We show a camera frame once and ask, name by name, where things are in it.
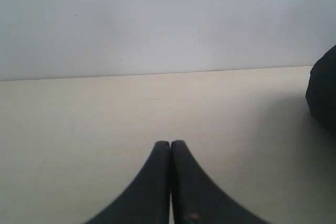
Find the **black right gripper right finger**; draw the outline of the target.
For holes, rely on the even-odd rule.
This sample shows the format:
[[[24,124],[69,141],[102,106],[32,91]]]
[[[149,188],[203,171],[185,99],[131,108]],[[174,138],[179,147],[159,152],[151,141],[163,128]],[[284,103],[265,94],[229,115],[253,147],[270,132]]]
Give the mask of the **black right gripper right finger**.
[[[224,193],[182,140],[171,144],[171,173],[175,223],[266,223]]]

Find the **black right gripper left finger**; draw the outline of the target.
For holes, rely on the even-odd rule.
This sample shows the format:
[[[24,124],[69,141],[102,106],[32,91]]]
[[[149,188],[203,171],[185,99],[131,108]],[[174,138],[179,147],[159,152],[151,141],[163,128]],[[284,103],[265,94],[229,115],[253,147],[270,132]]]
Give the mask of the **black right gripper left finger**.
[[[143,167],[130,185],[87,223],[169,223],[170,144],[154,144]]]

